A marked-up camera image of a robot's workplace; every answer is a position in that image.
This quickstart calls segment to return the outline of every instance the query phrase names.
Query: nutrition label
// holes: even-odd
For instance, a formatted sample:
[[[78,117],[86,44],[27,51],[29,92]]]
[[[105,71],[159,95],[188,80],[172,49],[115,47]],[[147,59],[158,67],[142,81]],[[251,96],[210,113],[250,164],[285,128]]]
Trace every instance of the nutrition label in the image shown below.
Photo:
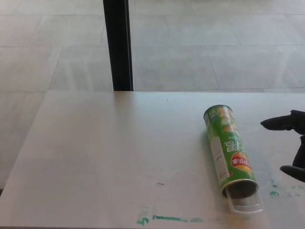
[[[221,184],[227,177],[229,177],[229,171],[225,164],[224,152],[221,147],[219,137],[215,137],[211,141],[211,150],[216,167],[219,183]]]

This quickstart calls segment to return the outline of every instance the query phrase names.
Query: table surface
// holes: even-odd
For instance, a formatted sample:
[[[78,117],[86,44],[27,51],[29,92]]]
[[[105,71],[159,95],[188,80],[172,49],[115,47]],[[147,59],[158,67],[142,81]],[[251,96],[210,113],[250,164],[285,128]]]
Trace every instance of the table surface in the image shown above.
[[[220,196],[203,113],[233,109],[264,212]],[[305,184],[278,168],[300,145],[264,119],[305,110],[305,94],[50,91],[0,198],[0,227],[303,229]]]

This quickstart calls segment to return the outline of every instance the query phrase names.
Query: green chip can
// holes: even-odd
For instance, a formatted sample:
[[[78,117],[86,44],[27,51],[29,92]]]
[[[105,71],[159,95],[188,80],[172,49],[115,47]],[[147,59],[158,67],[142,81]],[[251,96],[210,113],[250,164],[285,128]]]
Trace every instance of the green chip can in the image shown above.
[[[258,184],[236,128],[233,113],[226,105],[215,105],[204,113],[213,161],[221,193],[231,198],[246,198],[254,194]]]

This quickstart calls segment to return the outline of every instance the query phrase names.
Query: tiled floor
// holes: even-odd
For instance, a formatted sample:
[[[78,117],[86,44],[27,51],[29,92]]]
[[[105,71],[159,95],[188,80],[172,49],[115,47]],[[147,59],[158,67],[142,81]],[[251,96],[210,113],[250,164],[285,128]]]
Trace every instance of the tiled floor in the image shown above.
[[[135,90],[305,92],[305,0],[129,0]],[[0,0],[0,188],[47,90],[112,91],[102,0]]]

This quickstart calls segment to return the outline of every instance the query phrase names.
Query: clear plastic lid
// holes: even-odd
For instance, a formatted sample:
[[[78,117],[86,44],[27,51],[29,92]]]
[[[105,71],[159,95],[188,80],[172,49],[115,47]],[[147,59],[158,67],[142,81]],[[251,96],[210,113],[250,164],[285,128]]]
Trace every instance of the clear plastic lid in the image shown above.
[[[263,211],[263,203],[258,188],[252,195],[245,198],[232,198],[227,188],[226,193],[232,213],[249,215]]]

